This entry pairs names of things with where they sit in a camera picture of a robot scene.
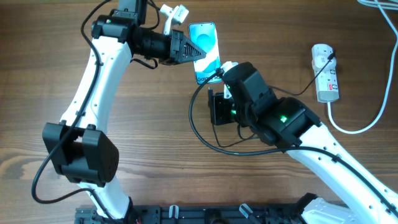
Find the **turquoise screen smartphone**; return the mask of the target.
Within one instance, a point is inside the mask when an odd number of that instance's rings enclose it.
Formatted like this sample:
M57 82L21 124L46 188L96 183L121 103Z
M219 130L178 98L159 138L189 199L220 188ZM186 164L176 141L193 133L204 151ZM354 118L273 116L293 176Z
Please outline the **turquoise screen smartphone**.
M193 62L195 80L201 85L221 67L216 25L214 22L191 23L188 31L190 40L206 53L205 58Z

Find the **white power strip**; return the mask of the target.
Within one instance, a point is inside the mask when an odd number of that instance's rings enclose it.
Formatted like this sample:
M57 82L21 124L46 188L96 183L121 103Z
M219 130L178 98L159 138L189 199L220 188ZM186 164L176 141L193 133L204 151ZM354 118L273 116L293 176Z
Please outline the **white power strip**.
M317 55L330 55L334 53L333 49L327 44L315 44L312 47L312 59ZM320 103L334 102L339 99L338 79L336 76L336 67L331 70L313 70L317 93L317 100Z

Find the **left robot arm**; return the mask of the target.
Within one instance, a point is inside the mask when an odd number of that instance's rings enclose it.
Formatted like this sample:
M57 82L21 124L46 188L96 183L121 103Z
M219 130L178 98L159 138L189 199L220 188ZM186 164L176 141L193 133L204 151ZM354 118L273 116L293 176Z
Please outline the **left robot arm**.
M77 184L95 204L91 222L139 223L132 199L116 177L119 151L107 137L110 110L119 81L133 61L178 65L205 58L205 51L176 29L188 15L183 5L156 10L166 21L161 33L145 26L149 1L120 1L93 21L86 41L91 52L78 90L58 123L47 123L42 137L46 163Z

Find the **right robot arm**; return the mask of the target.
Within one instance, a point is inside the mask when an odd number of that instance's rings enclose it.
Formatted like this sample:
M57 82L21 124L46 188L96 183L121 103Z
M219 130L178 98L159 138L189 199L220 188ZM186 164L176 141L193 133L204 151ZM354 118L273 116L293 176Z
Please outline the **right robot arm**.
M215 125L238 123L315 173L361 223L397 223L397 193L363 167L300 100L276 97L249 62L217 69L229 97L211 107Z

